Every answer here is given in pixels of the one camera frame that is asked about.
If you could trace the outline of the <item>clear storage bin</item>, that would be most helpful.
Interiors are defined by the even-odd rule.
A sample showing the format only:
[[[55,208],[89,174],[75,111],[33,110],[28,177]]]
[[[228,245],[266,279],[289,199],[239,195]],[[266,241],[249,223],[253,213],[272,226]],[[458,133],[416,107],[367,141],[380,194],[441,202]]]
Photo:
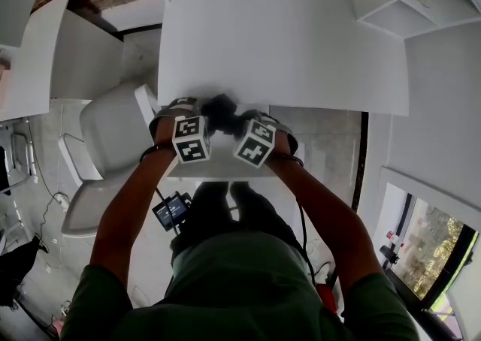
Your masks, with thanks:
[[[20,180],[11,186],[13,189],[26,183],[33,176],[33,145],[26,135],[20,133],[11,135],[11,156],[13,170],[20,176]]]

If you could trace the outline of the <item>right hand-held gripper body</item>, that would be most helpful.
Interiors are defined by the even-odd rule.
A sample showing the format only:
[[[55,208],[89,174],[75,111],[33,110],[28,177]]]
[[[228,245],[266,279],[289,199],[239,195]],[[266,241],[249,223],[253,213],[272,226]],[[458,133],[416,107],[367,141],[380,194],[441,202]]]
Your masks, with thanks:
[[[257,169],[273,151],[278,131],[286,133],[290,155],[298,150],[298,141],[292,131],[267,113],[243,113],[237,125],[239,129],[234,133],[237,141],[234,157]]]

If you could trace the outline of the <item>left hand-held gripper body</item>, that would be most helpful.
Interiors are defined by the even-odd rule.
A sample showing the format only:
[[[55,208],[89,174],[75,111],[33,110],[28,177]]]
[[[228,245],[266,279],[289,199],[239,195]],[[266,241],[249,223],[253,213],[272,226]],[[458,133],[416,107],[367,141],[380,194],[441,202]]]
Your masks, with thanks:
[[[194,163],[210,159],[210,134],[207,118],[201,114],[197,98],[177,98],[163,107],[149,124],[153,138],[163,119],[174,121],[171,137],[168,139],[180,163]]]

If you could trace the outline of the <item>white drawer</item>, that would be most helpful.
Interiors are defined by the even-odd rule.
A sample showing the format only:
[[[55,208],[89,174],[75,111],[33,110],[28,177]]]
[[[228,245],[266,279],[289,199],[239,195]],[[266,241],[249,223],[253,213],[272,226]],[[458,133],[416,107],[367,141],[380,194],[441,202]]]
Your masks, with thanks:
[[[274,173],[265,165],[259,169],[234,157],[237,141],[233,136],[216,131],[210,136],[210,159],[194,163],[180,163],[178,157],[169,166],[165,178],[196,181],[245,181],[272,178]]]

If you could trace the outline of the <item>white side desk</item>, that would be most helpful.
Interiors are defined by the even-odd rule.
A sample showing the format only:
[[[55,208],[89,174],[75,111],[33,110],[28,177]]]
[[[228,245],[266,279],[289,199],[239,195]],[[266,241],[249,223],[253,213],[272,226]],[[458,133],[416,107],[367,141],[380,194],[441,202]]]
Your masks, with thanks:
[[[123,43],[52,0],[34,12],[10,73],[0,121],[47,113],[53,99],[90,101],[119,83]]]

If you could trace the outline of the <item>person's left forearm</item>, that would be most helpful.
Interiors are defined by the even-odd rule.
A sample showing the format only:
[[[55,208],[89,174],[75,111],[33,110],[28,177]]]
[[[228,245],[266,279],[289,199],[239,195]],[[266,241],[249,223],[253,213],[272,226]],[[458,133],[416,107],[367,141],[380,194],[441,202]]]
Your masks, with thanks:
[[[171,148],[173,130],[173,117],[159,120],[155,143],[162,148],[142,159],[105,210],[98,226],[90,264],[108,269],[119,279],[127,279],[132,247],[144,224],[154,191],[175,158]]]

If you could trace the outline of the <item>person's green shirt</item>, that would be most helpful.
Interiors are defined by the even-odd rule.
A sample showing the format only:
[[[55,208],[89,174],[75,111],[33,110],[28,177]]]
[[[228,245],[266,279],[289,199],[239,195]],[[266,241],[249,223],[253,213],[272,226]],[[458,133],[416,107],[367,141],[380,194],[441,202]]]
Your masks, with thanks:
[[[354,284],[338,317],[321,301],[301,256],[276,237],[212,237],[174,261],[160,302],[135,309],[121,282],[83,270],[61,341],[419,341],[391,282]]]

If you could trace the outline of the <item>black monitor device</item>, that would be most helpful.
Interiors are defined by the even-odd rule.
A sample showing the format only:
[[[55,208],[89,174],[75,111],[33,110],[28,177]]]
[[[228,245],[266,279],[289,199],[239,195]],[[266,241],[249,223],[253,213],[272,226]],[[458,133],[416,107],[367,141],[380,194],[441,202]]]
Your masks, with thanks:
[[[192,199],[186,192],[180,194],[175,192],[172,195],[161,198],[161,202],[152,208],[154,216],[158,219],[161,226],[166,232],[177,229],[186,218]]]

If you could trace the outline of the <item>white desk with hutch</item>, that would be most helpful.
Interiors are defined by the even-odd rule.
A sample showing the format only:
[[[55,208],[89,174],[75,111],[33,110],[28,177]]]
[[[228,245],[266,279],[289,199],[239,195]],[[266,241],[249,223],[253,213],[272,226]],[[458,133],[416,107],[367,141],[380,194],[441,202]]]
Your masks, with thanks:
[[[245,104],[393,117],[409,174],[481,173],[481,0],[162,0],[157,101],[227,92]]]

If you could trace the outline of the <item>person's dark trousers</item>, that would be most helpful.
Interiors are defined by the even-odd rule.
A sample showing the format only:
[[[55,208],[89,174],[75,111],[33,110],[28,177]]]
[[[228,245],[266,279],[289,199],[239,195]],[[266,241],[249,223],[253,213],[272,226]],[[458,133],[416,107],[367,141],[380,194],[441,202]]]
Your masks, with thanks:
[[[172,257],[211,237],[248,231],[270,234],[305,255],[291,227],[249,183],[204,182],[196,189],[180,234],[171,241]]]

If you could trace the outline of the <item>dark cloth item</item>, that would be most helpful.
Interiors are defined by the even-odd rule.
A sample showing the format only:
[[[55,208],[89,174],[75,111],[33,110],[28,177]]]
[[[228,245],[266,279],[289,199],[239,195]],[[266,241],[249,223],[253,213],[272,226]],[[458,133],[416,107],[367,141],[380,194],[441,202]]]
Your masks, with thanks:
[[[221,94],[208,99],[201,106],[201,115],[206,119],[207,131],[213,135],[216,131],[241,138],[244,134],[246,118],[237,115],[237,105],[227,95]]]

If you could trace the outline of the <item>white chair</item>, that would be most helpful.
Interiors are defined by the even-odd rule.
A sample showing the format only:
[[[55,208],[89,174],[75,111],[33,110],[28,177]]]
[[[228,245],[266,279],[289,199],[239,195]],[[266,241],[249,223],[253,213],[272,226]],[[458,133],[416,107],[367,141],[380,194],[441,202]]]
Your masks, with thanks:
[[[153,145],[149,131],[161,107],[147,85],[118,85],[89,102],[80,112],[80,139],[100,178],[80,175],[67,146],[71,134],[58,139],[61,152],[79,186],[62,223],[62,235],[87,238],[96,235],[109,203],[137,167],[141,154]]]

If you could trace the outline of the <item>person's right forearm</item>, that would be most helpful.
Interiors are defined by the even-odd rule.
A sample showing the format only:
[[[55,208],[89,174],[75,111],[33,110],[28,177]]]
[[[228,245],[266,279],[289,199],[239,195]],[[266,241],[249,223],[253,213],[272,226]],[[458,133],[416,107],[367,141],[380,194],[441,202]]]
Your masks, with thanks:
[[[361,219],[297,161],[290,158],[285,132],[276,132],[275,146],[267,165],[298,199],[330,249],[344,295],[363,277],[382,273]]]

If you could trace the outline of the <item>black flask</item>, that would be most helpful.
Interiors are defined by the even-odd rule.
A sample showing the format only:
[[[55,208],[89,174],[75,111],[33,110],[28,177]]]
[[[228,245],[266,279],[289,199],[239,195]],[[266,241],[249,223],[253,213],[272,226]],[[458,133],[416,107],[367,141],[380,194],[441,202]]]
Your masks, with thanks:
[[[398,254],[394,252],[390,247],[383,245],[380,248],[380,252],[390,264],[396,264],[398,262]]]

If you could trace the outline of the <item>black box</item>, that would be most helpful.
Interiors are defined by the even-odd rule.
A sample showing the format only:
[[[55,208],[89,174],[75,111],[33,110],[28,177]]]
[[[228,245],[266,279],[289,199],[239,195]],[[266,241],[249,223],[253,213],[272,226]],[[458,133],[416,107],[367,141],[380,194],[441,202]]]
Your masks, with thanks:
[[[5,149],[0,146],[0,192],[9,187],[8,168],[5,164]]]

